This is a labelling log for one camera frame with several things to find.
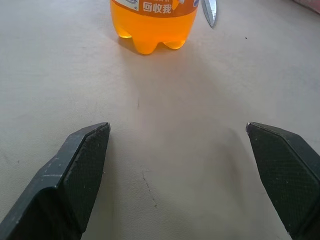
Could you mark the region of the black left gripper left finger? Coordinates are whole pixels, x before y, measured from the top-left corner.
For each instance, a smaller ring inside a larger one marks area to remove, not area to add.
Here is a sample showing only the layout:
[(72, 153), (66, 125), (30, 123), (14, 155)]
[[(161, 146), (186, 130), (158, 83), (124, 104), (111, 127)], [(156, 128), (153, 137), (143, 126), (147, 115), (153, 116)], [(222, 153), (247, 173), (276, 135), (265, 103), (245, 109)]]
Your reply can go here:
[(0, 223), (2, 240), (79, 240), (104, 173), (108, 122), (70, 134)]

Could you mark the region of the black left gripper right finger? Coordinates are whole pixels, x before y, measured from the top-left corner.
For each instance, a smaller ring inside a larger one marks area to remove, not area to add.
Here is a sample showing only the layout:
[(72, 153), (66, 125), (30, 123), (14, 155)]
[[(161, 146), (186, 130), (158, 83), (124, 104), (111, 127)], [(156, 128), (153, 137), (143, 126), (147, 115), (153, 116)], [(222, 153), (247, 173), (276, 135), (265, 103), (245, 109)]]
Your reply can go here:
[(293, 240), (320, 238), (320, 156), (298, 134), (246, 125), (260, 180)]

